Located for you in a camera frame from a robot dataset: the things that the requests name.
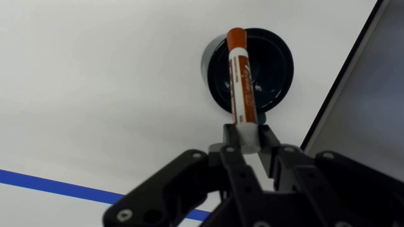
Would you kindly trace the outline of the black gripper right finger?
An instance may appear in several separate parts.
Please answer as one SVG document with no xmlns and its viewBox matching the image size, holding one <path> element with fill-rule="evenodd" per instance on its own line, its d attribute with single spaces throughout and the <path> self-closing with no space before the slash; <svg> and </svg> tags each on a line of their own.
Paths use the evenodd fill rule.
<svg viewBox="0 0 404 227">
<path fill-rule="evenodd" d="M 311 157 L 259 127 L 272 227 L 404 227 L 404 182 L 335 151 Z"/>
</svg>

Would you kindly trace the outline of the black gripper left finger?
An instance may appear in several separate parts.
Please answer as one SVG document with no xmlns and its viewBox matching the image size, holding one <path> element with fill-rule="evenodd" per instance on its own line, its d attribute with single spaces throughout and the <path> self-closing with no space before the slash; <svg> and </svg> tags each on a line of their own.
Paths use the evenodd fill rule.
<svg viewBox="0 0 404 227">
<path fill-rule="evenodd" d="M 209 153 L 182 152 L 112 205 L 103 216 L 104 227 L 177 227 L 211 191 L 220 191 L 223 201 L 205 227 L 269 223 L 264 191 L 244 160 L 235 124 L 224 126 L 224 139 Z"/>
</svg>

